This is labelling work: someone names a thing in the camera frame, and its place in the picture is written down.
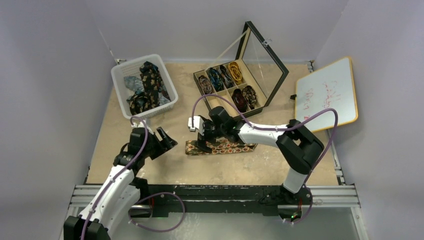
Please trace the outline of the black tie organizer box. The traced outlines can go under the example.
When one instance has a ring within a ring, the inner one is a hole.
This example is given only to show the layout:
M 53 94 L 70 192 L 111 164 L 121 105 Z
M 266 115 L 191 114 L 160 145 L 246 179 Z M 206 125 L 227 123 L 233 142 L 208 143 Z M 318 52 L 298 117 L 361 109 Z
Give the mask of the black tie organizer box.
M 252 21 L 207 67 L 193 73 L 202 101 L 211 110 L 224 107 L 235 119 L 251 117 L 270 105 L 289 74 L 288 68 Z

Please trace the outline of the paisley orange green tie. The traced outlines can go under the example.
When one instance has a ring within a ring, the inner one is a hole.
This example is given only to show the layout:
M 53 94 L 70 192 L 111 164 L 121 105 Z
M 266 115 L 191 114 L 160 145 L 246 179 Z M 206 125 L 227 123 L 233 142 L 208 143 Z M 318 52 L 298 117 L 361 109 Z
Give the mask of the paisley orange green tie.
M 225 155 L 253 152 L 257 144 L 240 144 L 232 143 L 227 139 L 219 139 L 215 143 L 206 143 L 211 152 L 205 152 L 196 146 L 196 140 L 188 140 L 185 142 L 185 154 L 188 156 L 204 156 L 204 155 Z

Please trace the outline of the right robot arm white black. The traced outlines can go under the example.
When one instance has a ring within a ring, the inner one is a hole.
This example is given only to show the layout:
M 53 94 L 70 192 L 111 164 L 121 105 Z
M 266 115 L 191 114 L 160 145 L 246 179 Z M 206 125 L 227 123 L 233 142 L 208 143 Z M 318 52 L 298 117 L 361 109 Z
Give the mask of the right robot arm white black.
M 214 143 L 220 138 L 231 143 L 279 149 L 290 166 L 280 191 L 282 200 L 288 204 L 300 198 L 300 189 L 325 149 L 323 143 L 296 119 L 290 120 L 288 125 L 275 126 L 236 121 L 222 106 L 213 108 L 209 118 L 201 115 L 190 117 L 188 129 L 198 132 L 197 146 L 206 153 L 212 151 L 206 143 Z

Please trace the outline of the white plastic basket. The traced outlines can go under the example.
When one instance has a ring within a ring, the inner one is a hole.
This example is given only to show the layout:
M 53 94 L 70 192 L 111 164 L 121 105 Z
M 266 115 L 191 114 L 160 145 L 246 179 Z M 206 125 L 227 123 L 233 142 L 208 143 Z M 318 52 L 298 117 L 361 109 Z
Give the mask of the white plastic basket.
M 171 110 L 179 99 L 162 58 L 150 54 L 111 69 L 117 99 L 125 118 L 151 118 Z

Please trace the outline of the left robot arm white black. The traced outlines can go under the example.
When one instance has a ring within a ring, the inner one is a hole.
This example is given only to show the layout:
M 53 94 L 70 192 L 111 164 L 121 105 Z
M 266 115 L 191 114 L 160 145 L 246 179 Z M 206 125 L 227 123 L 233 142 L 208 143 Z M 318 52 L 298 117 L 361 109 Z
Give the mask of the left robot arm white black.
M 117 225 L 131 206 L 135 203 L 142 205 L 149 199 L 147 180 L 137 177 L 145 160 L 154 160 L 177 144 L 161 127 L 156 132 L 142 126 L 134 127 L 95 197 L 77 216 L 65 220 L 63 239 L 112 239 Z

